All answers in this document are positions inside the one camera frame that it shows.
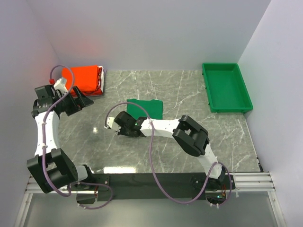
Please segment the green t shirt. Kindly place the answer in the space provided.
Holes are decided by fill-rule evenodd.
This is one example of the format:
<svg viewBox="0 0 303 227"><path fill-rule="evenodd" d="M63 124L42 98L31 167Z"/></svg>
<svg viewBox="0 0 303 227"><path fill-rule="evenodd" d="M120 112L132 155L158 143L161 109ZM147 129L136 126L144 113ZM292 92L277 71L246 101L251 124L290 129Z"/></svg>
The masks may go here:
<svg viewBox="0 0 303 227"><path fill-rule="evenodd" d="M161 100L137 100L127 99L127 102L135 103L143 107L152 119L162 120L163 119L163 101ZM136 105L127 104L126 112L133 118L138 119L139 117L146 117L145 112L137 107Z"/></svg>

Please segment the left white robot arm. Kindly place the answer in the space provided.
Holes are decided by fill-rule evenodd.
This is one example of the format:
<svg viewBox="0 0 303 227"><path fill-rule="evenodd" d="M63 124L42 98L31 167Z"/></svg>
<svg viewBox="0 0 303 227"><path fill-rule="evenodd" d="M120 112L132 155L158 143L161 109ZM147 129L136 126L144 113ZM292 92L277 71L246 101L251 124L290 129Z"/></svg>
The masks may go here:
<svg viewBox="0 0 303 227"><path fill-rule="evenodd" d="M73 91L76 96L63 94L53 85L45 85L35 89L37 99L31 112L37 125L37 147L32 159L27 160L27 168L44 193L50 193L71 183L89 190L95 179L89 175L86 165L75 166L60 147L59 121L60 115L67 116L81 111L94 102L86 97L77 86Z"/></svg>

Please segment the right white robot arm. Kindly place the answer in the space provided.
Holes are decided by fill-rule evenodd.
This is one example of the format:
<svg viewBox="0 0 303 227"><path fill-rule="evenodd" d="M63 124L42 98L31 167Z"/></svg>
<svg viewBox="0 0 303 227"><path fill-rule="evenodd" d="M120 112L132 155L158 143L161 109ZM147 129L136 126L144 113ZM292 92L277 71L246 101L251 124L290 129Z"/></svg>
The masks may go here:
<svg viewBox="0 0 303 227"><path fill-rule="evenodd" d="M205 173L217 162L210 146L208 131L188 115L174 120L149 120L147 117L139 117L136 120L123 111L116 117L108 117L107 126L118 135L132 138L151 135L172 138L187 154L198 158Z"/></svg>

